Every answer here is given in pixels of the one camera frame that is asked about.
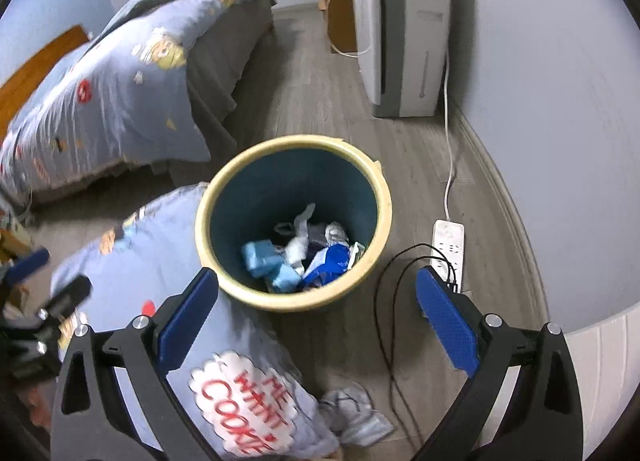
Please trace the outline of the light blue face mask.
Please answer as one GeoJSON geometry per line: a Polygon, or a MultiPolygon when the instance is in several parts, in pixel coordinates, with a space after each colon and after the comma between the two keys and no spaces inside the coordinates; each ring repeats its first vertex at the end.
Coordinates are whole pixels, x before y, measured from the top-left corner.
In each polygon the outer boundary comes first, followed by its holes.
{"type": "Polygon", "coordinates": [[[284,251],[270,240],[250,241],[241,247],[245,269],[250,277],[261,280],[269,293],[298,291],[302,277],[285,259],[284,251]]]}

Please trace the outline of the white tissue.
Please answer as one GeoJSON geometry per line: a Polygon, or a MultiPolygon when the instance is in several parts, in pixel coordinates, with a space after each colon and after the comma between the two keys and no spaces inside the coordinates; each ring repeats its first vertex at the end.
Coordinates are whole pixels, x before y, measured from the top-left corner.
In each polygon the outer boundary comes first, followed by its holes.
{"type": "Polygon", "coordinates": [[[307,257],[309,245],[308,221],[314,214],[315,208],[316,205],[314,203],[309,203],[305,210],[294,218],[294,237],[288,241],[284,250],[286,262],[299,275],[303,275],[305,270],[303,262],[307,257]]]}

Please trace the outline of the yellow rimmed teal trash bin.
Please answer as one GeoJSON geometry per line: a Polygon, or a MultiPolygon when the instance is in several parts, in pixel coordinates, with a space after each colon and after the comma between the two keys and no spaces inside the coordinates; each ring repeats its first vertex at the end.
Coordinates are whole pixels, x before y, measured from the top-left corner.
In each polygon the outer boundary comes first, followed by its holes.
{"type": "Polygon", "coordinates": [[[328,306],[361,285],[378,265],[393,221],[393,203],[381,163],[354,145],[322,135],[273,138],[243,151],[209,182],[194,223],[202,266],[216,273],[228,296],[275,313],[328,306]],[[350,270],[324,287],[291,294],[269,292],[250,276],[244,244],[295,236],[296,218],[338,223],[363,245],[350,270]]]}

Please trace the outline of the red round object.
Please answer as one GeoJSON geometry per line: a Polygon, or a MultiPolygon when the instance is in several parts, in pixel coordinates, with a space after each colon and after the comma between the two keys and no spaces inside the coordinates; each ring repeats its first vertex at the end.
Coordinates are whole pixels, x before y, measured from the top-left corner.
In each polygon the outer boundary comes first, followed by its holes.
{"type": "Polygon", "coordinates": [[[155,304],[150,299],[147,299],[142,305],[141,314],[146,317],[153,317],[155,311],[155,304]]]}

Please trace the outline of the blue white package in bin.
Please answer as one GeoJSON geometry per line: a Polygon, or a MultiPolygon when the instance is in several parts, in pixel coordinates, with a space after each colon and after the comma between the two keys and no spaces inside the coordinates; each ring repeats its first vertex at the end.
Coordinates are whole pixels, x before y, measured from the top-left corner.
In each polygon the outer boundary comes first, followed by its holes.
{"type": "Polygon", "coordinates": [[[342,243],[320,250],[311,260],[303,276],[305,290],[320,288],[340,278],[348,270],[350,249],[342,243]]]}

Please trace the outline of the grey white cloth on floor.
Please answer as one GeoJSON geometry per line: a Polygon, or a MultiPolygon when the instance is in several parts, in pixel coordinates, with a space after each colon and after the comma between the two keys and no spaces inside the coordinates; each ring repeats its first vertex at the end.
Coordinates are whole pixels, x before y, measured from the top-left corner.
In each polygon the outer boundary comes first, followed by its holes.
{"type": "Polygon", "coordinates": [[[395,429],[358,383],[326,392],[319,400],[319,410],[342,446],[371,447],[395,429]]]}

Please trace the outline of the blue cartoon duvet on bed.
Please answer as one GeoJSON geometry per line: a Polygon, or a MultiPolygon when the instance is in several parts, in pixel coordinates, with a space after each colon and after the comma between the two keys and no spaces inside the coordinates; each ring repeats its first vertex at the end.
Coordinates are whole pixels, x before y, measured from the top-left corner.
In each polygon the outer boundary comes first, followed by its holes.
{"type": "Polygon", "coordinates": [[[22,206],[106,173],[205,161],[186,85],[188,57],[222,14],[246,1],[122,6],[98,36],[54,65],[10,122],[1,145],[2,192],[22,206]]]}

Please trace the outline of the white power strip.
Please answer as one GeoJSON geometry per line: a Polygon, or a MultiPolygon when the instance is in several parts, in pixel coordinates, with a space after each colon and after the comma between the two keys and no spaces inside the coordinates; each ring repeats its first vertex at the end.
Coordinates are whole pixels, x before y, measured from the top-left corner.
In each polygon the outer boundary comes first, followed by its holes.
{"type": "Polygon", "coordinates": [[[454,292],[462,292],[464,264],[464,226],[446,220],[437,220],[433,226],[432,242],[437,259],[432,267],[443,281],[454,286],[454,292]]]}

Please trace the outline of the grey bed sheet skirt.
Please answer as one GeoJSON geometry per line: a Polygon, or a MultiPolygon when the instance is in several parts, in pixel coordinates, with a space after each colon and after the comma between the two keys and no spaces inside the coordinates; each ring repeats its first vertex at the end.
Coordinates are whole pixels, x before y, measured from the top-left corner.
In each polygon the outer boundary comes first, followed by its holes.
{"type": "Polygon", "coordinates": [[[272,0],[231,6],[190,51],[186,85],[209,157],[203,162],[170,161],[167,169],[175,186],[210,180],[235,155],[236,140],[224,120],[236,108],[233,92],[250,55],[272,27],[271,9],[272,0]]]}

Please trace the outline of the white grey air purifier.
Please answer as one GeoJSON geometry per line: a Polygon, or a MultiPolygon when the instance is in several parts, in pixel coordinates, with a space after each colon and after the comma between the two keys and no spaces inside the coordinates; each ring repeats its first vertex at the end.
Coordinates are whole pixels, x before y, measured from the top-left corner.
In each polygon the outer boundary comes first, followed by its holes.
{"type": "Polygon", "coordinates": [[[434,116],[451,0],[352,0],[360,76],[381,119],[434,116]]]}

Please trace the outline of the wooden bed frame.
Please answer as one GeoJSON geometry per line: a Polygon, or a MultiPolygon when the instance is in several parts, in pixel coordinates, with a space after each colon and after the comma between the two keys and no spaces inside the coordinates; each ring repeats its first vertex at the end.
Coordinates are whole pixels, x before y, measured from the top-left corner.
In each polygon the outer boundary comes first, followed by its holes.
{"type": "Polygon", "coordinates": [[[32,93],[65,55],[89,41],[85,29],[74,25],[45,45],[20,69],[13,73],[0,90],[0,130],[4,140],[9,124],[25,105],[32,93]]]}

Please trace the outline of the wooden cabinet by wall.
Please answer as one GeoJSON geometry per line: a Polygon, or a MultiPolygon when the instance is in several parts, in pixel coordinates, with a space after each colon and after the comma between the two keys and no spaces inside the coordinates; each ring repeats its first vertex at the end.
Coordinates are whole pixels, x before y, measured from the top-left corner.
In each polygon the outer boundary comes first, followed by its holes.
{"type": "Polygon", "coordinates": [[[319,8],[326,22],[331,52],[355,53],[357,40],[352,0],[320,0],[319,8]]]}

